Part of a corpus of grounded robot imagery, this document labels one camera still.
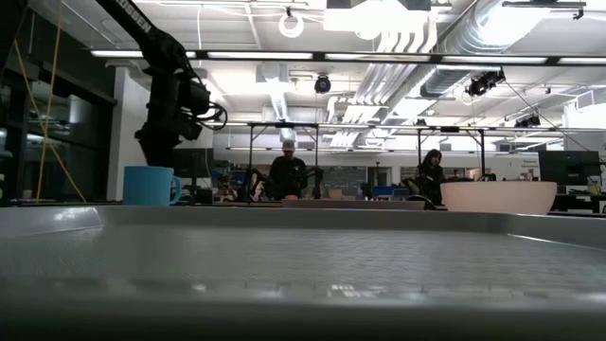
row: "gray tray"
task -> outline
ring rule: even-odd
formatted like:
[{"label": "gray tray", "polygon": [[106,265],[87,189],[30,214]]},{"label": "gray tray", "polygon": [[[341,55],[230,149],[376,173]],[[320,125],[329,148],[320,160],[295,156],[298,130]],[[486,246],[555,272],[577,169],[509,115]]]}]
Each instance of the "gray tray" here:
[{"label": "gray tray", "polygon": [[274,336],[290,323],[491,337],[606,328],[600,219],[101,206],[6,208],[0,222],[0,321],[13,325],[35,316],[53,328],[92,319],[206,333],[208,323],[225,334],[239,323]]}]

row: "mug handle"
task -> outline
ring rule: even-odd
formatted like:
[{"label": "mug handle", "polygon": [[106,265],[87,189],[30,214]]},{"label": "mug handle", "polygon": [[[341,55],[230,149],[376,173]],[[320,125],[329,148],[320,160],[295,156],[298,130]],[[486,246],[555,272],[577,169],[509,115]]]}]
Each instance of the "mug handle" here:
[{"label": "mug handle", "polygon": [[175,205],[177,204],[177,202],[179,201],[179,199],[181,199],[181,179],[173,176],[172,180],[176,183],[177,185],[177,190],[174,193],[174,198],[172,200],[170,200],[170,205]]}]

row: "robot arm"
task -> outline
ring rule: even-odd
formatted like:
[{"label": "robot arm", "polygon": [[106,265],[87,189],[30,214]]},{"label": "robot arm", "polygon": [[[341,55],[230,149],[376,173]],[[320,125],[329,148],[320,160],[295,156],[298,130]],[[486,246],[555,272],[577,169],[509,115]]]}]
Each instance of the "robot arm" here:
[{"label": "robot arm", "polygon": [[[226,112],[210,102],[210,93],[191,67],[185,48],[154,26],[132,0],[97,2],[134,38],[150,64],[145,70],[152,77],[148,119],[134,136],[149,165],[172,167],[172,150],[180,143],[179,136],[197,139],[204,120],[225,114],[227,121]],[[210,108],[219,110],[212,117],[199,118]]]}]

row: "monitor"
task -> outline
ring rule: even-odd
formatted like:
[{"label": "monitor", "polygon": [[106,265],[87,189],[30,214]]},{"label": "monitor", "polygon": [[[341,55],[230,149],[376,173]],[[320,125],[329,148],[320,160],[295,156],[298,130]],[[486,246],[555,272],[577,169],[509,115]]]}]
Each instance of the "monitor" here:
[{"label": "monitor", "polygon": [[541,181],[563,186],[585,186],[589,177],[601,176],[597,152],[539,152]]},{"label": "monitor", "polygon": [[213,150],[211,148],[175,149],[172,155],[174,157],[175,176],[180,178],[208,178],[209,169],[206,165],[212,171]]}]

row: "woman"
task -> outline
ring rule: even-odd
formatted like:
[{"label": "woman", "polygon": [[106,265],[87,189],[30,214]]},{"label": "woman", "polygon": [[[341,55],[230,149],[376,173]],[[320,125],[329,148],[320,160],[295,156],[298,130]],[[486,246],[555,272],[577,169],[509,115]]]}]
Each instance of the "woman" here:
[{"label": "woman", "polygon": [[425,155],[423,162],[417,166],[416,183],[419,185],[419,194],[431,200],[434,205],[442,205],[442,193],[439,185],[444,179],[444,170],[439,165],[442,153],[431,150]]}]

